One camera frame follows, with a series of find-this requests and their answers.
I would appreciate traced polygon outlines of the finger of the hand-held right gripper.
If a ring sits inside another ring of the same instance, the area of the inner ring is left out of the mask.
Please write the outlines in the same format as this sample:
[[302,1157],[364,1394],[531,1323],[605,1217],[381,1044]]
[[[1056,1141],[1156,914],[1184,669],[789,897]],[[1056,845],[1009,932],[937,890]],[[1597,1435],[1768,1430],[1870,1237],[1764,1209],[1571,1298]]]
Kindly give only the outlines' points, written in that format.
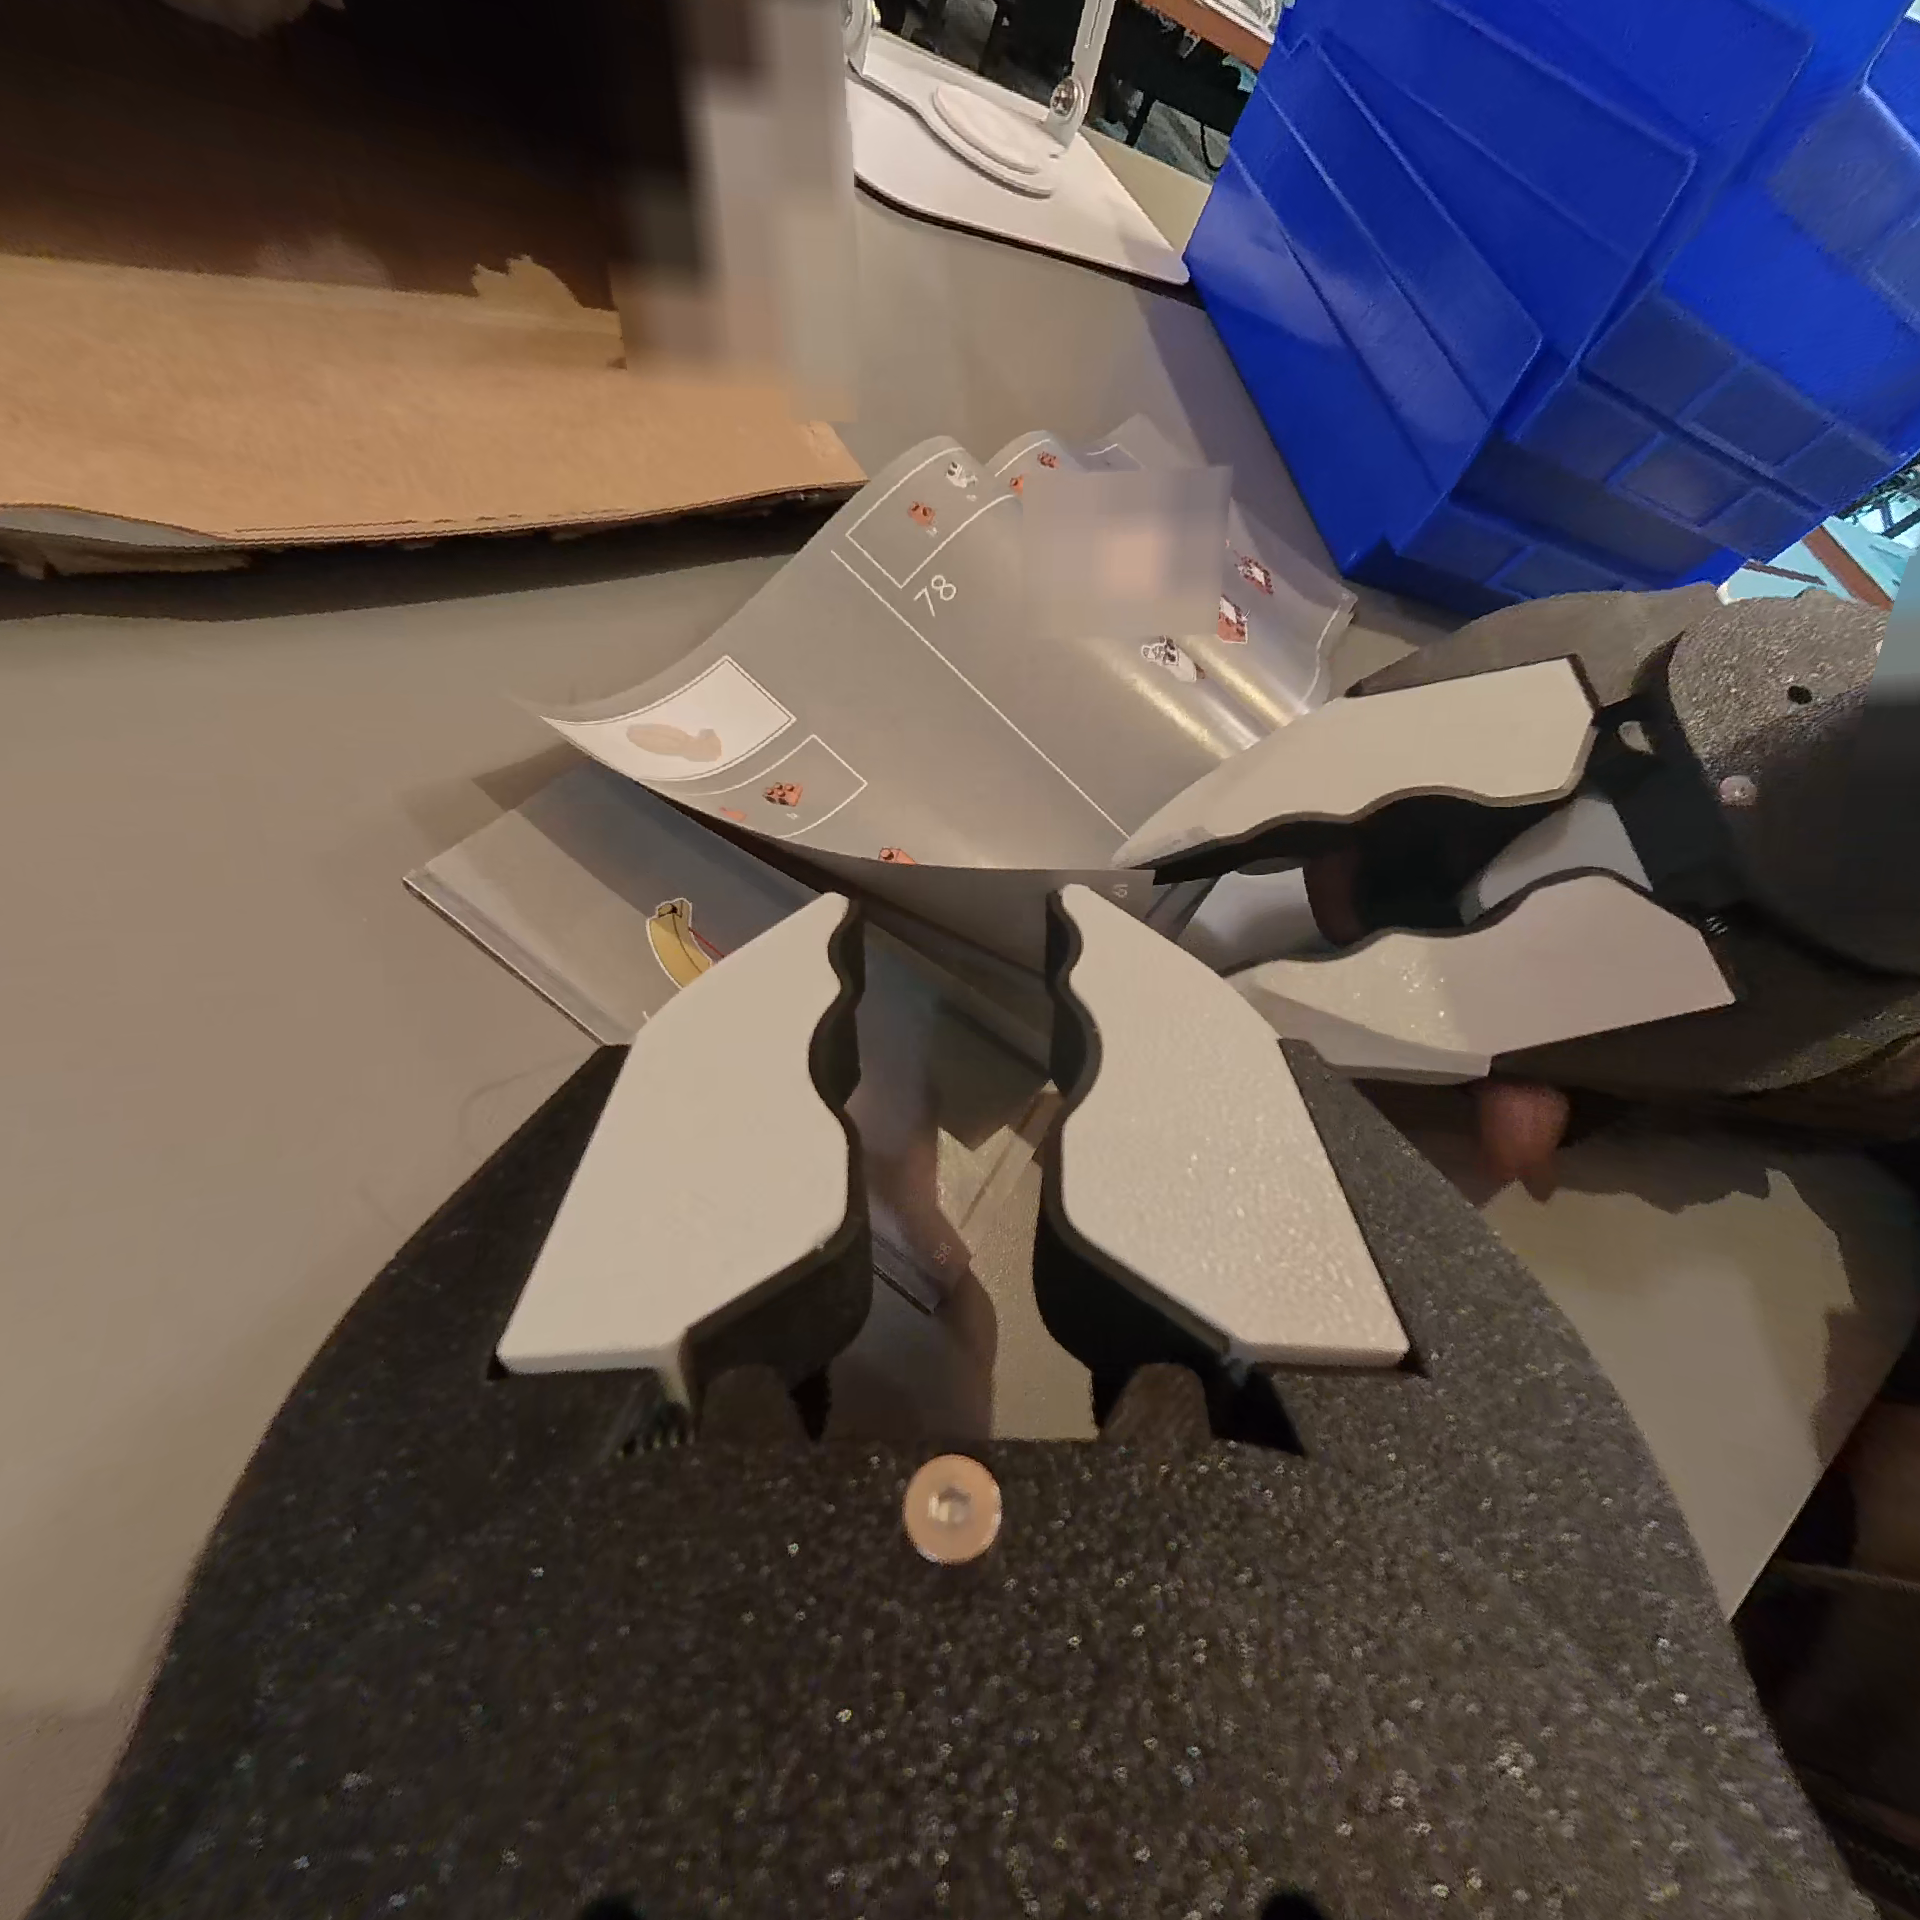
[[1174,874],[1293,827],[1355,826],[1403,800],[1488,810],[1576,788],[1597,706],[1572,661],[1340,698],[1220,762],[1118,848],[1118,866]]
[[1380,930],[1239,970],[1231,986],[1333,1070],[1416,1085],[1475,1084],[1507,1053],[1736,1001],[1703,932],[1607,870],[1542,882],[1472,929]]

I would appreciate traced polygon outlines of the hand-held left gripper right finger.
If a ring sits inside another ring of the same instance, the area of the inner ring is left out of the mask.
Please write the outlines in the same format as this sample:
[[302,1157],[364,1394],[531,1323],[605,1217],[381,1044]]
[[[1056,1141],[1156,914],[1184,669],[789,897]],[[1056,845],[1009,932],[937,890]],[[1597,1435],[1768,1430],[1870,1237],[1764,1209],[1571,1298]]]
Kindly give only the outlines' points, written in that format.
[[1397,1369],[1407,1334],[1279,1037],[1084,882],[1047,901],[1038,1301],[1089,1369]]

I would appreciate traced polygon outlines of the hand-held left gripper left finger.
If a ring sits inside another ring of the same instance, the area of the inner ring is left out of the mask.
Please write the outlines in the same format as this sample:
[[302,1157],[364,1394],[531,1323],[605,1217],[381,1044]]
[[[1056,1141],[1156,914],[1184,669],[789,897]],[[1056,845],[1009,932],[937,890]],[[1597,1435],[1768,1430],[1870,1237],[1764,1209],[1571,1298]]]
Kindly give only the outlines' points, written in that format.
[[645,1025],[495,1345],[509,1377],[801,1382],[872,1305],[860,909],[764,930]]

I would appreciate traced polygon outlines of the grey instruction booklet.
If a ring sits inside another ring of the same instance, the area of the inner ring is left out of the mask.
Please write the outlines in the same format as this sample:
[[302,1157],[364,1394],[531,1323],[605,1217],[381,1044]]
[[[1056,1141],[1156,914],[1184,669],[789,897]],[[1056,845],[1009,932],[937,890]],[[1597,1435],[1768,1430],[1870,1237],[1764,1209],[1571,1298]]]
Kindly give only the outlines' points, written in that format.
[[880,1276],[932,1313],[969,1254],[939,1197],[932,1064],[1043,1064],[1047,898],[1084,882],[1181,938],[1205,882],[1119,845],[1327,698],[1352,593],[1136,416],[1088,449],[950,440],[856,492],[715,635],[548,712],[579,764],[424,862],[406,892],[604,1044],[821,892],[880,955],[860,1118]]

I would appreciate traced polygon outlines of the grey desk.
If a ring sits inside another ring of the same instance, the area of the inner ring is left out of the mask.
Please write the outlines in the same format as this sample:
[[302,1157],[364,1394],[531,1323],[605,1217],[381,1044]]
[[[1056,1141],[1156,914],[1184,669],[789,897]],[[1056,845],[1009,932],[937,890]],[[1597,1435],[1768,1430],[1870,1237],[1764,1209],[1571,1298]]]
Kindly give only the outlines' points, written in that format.
[[488,1379],[611,1064],[409,906],[499,693],[799,540],[5,582],[5,1916],[1870,1916],[1532,1276],[1304,1067],[1416,1372],[1304,1453],[635,1444]]

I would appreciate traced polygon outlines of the person's right hand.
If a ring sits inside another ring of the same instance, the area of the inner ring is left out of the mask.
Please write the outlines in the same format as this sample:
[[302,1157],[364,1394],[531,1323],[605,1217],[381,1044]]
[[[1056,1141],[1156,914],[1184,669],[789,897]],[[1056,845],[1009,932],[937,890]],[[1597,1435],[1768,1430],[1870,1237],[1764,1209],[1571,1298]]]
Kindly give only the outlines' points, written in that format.
[[1572,1122],[1561,1088],[1484,1080],[1472,1088],[1479,1163],[1494,1189],[1517,1186],[1544,1203],[1556,1189],[1556,1158]]

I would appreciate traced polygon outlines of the white curved board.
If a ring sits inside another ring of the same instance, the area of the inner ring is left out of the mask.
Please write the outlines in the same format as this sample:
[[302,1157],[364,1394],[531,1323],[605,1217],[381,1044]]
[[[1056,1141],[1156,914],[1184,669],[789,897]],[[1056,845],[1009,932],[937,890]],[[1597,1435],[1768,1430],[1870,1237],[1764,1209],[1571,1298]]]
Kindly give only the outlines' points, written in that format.
[[860,186],[920,219],[1185,285],[1184,249],[1096,155],[1077,121],[870,27],[847,76]]

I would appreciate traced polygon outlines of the colourful printed toy box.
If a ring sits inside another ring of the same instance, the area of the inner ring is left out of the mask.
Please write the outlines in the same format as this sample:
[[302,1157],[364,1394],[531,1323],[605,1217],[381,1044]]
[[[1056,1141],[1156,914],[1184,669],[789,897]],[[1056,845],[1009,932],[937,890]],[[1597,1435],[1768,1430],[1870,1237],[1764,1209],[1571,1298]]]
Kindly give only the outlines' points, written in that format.
[[833,4],[5,4],[5,570],[861,482]]

